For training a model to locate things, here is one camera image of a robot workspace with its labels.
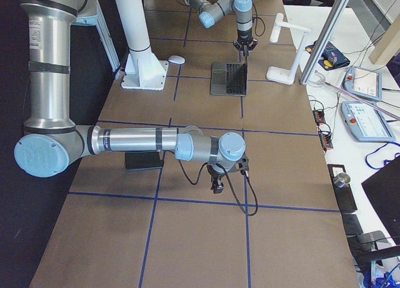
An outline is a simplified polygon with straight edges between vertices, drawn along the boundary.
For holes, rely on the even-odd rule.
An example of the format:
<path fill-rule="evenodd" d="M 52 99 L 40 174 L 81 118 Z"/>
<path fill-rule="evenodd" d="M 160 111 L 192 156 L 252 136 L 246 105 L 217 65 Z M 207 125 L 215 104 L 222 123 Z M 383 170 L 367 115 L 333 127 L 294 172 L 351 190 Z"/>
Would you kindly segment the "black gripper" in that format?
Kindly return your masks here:
<path fill-rule="evenodd" d="M 249 52 L 258 45 L 258 40 L 251 35 L 246 37 L 239 36 L 232 44 L 239 51 L 240 63 L 245 63 L 245 59 L 249 57 Z"/>
<path fill-rule="evenodd" d="M 214 194 L 220 194 L 224 190 L 224 184 L 222 182 L 225 176 L 223 169 L 215 170 L 214 166 L 207 165 L 207 171 L 211 176 L 211 190 Z"/>

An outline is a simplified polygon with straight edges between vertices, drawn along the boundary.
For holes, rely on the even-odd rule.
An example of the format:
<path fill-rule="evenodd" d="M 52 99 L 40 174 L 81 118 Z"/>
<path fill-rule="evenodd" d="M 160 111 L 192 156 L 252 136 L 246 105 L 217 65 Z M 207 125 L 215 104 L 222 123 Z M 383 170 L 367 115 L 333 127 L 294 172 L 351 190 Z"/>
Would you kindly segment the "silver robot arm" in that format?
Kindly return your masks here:
<path fill-rule="evenodd" d="M 257 46 L 253 38 L 253 1 L 252 0 L 217 0 L 211 4 L 207 0 L 183 0 L 197 11 L 199 20 L 205 28 L 214 26 L 224 16 L 233 12 L 236 15 L 237 39 L 233 46 L 241 53 L 242 62 L 248 61 L 249 53 Z"/>
<path fill-rule="evenodd" d="M 246 143 L 236 133 L 206 136 L 194 126 L 119 128 L 75 124 L 69 115 L 70 41 L 73 24 L 106 24 L 98 0 L 20 0 L 29 17 L 31 115 L 16 143 L 18 166 L 35 177 L 52 177 L 76 160 L 102 152 L 123 152 L 126 168 L 163 166 L 159 153 L 179 161 L 200 161 L 212 190 L 223 190 L 231 172 L 245 173 Z"/>

